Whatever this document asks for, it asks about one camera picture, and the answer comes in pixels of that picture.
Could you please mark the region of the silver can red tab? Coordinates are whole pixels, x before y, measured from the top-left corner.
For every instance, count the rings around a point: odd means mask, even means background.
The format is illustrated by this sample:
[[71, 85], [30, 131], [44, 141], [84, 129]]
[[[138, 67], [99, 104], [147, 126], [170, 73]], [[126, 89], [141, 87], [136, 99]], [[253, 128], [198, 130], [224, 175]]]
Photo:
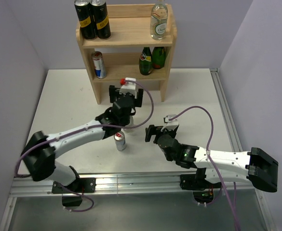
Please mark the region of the silver can red tab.
[[122, 151], [126, 148], [126, 139], [122, 131], [119, 131], [114, 135], [114, 141], [118, 151]]

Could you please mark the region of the blue silver energy can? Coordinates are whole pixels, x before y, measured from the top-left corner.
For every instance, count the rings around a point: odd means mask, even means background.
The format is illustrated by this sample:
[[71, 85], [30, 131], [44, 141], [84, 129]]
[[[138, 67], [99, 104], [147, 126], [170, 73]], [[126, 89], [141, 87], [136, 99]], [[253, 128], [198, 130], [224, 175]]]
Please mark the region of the blue silver energy can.
[[95, 51], [91, 54], [91, 58], [94, 64], [95, 75], [99, 79], [104, 79], [107, 76], [103, 55], [99, 51]]

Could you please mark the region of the green bottle yellow label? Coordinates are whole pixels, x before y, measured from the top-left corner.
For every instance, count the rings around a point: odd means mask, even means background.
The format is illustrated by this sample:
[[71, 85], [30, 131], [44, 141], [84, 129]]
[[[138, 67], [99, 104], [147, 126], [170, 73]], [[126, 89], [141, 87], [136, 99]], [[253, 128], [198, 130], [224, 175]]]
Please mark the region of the green bottle yellow label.
[[147, 76], [153, 70], [152, 54], [150, 47], [144, 47], [139, 59], [140, 74]]

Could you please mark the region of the green glass bottle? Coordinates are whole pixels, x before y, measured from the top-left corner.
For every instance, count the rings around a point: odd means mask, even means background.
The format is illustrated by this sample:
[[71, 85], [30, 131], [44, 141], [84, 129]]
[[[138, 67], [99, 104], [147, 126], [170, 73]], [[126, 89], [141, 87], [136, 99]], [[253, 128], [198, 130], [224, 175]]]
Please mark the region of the green glass bottle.
[[152, 52], [152, 63], [154, 69], [161, 69], [165, 65], [166, 53], [164, 47], [155, 47]]

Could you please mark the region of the clear soda bottle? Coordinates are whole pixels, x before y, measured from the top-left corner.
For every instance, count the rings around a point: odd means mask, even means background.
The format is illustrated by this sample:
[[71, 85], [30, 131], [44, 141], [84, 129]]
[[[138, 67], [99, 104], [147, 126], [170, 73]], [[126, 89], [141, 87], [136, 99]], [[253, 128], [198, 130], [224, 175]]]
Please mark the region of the clear soda bottle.
[[150, 34], [154, 40], [165, 36], [168, 20], [168, 9], [164, 0], [158, 0], [152, 7], [150, 16]]

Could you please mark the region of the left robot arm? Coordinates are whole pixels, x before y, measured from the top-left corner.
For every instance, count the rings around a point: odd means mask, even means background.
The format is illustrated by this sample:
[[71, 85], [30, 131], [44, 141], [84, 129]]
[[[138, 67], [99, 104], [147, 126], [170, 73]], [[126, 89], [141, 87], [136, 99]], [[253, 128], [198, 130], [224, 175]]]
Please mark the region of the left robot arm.
[[[142, 106], [144, 90], [137, 88], [132, 80], [125, 81], [120, 88], [109, 87], [109, 107], [90, 122], [67, 131], [45, 135], [35, 132], [25, 145], [15, 167], [18, 178], [31, 177], [33, 181], [53, 180], [63, 185], [69, 192], [80, 188], [80, 177], [72, 166], [56, 161], [61, 155], [93, 141], [113, 137], [131, 122], [136, 108]], [[21, 162], [29, 173], [18, 173]]]

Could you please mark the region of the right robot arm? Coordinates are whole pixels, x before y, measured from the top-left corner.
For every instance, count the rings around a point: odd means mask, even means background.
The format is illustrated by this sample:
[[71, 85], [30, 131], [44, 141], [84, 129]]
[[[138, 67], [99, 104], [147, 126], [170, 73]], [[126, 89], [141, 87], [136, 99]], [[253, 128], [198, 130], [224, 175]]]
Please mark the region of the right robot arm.
[[154, 136], [154, 143], [162, 150], [167, 161], [196, 169], [196, 173], [181, 177], [181, 187], [187, 190], [219, 188], [225, 182], [251, 182], [258, 190], [275, 193], [278, 189], [279, 163], [265, 151], [253, 147], [247, 152], [223, 152], [182, 144], [175, 139], [179, 126], [170, 128], [149, 125], [145, 141]]

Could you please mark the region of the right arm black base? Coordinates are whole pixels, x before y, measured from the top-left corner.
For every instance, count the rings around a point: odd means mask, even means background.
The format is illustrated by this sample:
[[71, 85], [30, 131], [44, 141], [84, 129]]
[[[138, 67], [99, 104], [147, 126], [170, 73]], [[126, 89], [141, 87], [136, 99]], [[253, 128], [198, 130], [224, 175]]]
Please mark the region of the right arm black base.
[[182, 174], [180, 175], [180, 188], [189, 191], [204, 191], [206, 189], [220, 189], [221, 182], [210, 183], [205, 179], [197, 179], [196, 174]]

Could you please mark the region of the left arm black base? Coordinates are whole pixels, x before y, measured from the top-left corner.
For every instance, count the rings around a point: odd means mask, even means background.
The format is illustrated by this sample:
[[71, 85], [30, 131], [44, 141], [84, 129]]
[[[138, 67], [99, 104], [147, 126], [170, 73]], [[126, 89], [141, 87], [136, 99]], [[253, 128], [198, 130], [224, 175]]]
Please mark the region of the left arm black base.
[[63, 186], [54, 181], [51, 193], [62, 195], [62, 205], [74, 209], [79, 207], [86, 193], [94, 193], [96, 178], [78, 178], [71, 184]]

